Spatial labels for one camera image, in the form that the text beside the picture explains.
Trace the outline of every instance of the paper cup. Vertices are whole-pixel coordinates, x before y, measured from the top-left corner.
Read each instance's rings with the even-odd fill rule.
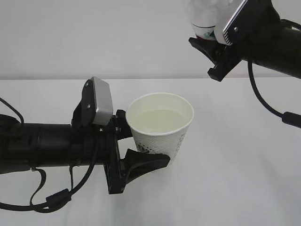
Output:
[[[175,159],[193,119],[191,104],[171,93],[152,93],[131,103],[126,112],[137,151]]]

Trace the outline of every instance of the cup rim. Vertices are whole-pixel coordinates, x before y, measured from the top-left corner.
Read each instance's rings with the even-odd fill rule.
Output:
[[[186,123],[184,126],[178,128],[178,129],[175,129],[175,130],[173,130],[173,131],[165,132],[165,133],[156,133],[156,134],[155,134],[155,133],[154,133],[154,134],[146,133],[146,132],[143,132],[143,131],[141,131],[141,130],[139,130],[139,129],[136,129],[135,127],[133,127],[133,126],[128,122],[128,120],[127,120],[128,109],[129,109],[136,101],[138,101],[138,100],[140,100],[140,99],[142,99],[142,98],[144,98],[144,97],[153,96],[153,95],[159,95],[159,94],[168,94],[168,95],[175,96],[175,97],[180,98],[180,99],[182,99],[183,101],[185,101],[185,102],[188,104],[188,106],[191,108],[191,110],[192,110],[192,117],[191,117],[190,121],[189,121],[188,123]],[[138,98],[135,99],[134,101],[132,101],[131,104],[128,106],[127,110],[126,110],[126,121],[127,121],[128,125],[129,125],[129,127],[130,127],[131,129],[133,129],[134,131],[136,131],[137,133],[140,133],[140,134],[143,134],[143,135],[147,135],[147,136],[150,136],[150,137],[161,137],[161,136],[167,136],[167,135],[175,134],[175,133],[177,133],[177,132],[183,130],[184,128],[188,127],[188,126],[191,124],[193,118],[194,118],[194,109],[193,109],[191,103],[189,103],[189,101],[186,100],[185,98],[183,98],[182,96],[179,96],[179,95],[174,94],[174,93],[157,92],[157,93],[149,93],[149,94],[143,95],[143,96],[141,96],[141,97],[138,97]]]

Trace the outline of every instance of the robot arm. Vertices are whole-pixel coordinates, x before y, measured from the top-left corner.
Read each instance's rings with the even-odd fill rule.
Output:
[[[189,40],[214,63],[209,76],[222,81],[242,60],[247,61],[251,85],[259,101],[284,123],[301,128],[300,115],[280,113],[264,101],[252,69],[254,63],[301,79],[301,25],[281,20],[271,0],[233,0],[214,28],[214,34],[217,41]]]
[[[89,178],[94,165],[103,165],[109,194],[123,193],[126,184],[134,179],[168,165],[170,158],[164,154],[139,153],[127,150],[120,158],[118,141],[132,137],[125,119],[125,111],[113,105],[109,84],[93,77],[84,85],[82,98],[76,107],[71,125],[24,124],[15,118],[0,115],[0,174],[32,169],[41,174],[41,184],[46,173],[39,167],[89,165],[78,185],[71,190],[64,189],[46,198],[46,202],[29,206],[15,206],[0,203],[0,209],[50,213],[62,208],[71,200]]]

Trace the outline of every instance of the table surface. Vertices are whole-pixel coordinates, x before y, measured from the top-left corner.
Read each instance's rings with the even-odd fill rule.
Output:
[[[43,215],[0,211],[5,226],[297,226],[301,221],[301,129],[285,125],[255,98],[248,79],[106,80],[114,110],[135,98],[171,92],[186,98],[195,118],[174,163],[108,195],[102,166],[62,210]],[[70,123],[84,80],[1,81],[0,97],[31,123]],[[279,111],[301,113],[301,81],[260,78],[258,88]],[[1,113],[13,115],[5,106]],[[122,156],[135,149],[119,143]],[[87,167],[75,168],[75,183]],[[34,199],[70,187],[68,168],[46,168]],[[0,200],[29,203],[40,183],[34,172],[0,176]]]

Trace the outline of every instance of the black cable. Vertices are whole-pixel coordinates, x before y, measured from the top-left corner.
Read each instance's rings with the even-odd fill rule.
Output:
[[[248,70],[249,70],[249,77],[250,77],[250,82],[253,88],[253,91],[257,97],[257,99],[260,101],[260,103],[267,109],[269,110],[272,114],[282,118],[283,114],[276,111],[274,108],[272,108],[267,102],[265,102],[265,100],[262,98],[262,96],[260,95],[256,83],[255,83],[255,78],[254,78],[254,73],[253,73],[253,61],[252,59],[248,60]]]
[[[73,189],[73,167],[74,167],[74,165],[71,165],[69,167],[70,181],[71,181],[71,190]]]
[[[0,97],[0,102],[2,102],[6,107],[8,107],[10,110],[12,110],[20,118],[20,121],[21,121],[20,130],[21,130],[22,127],[24,126],[23,116],[12,105],[10,105],[6,100],[2,99],[1,97]],[[6,133],[6,132],[0,132],[0,135],[4,135],[4,136],[8,136],[8,137],[15,136],[15,134]]]
[[[87,169],[86,174],[84,175],[84,177],[82,178],[82,180],[75,186],[75,188],[73,188],[70,193],[71,195],[75,194],[79,189],[82,188],[82,186],[86,183],[86,181],[88,180],[89,176],[91,175],[94,166],[96,164],[96,160],[97,160],[97,154],[98,154],[98,147],[99,147],[99,140],[97,139],[97,137],[95,137],[95,148],[94,148],[94,152],[93,152],[93,157],[92,157],[92,161]]]

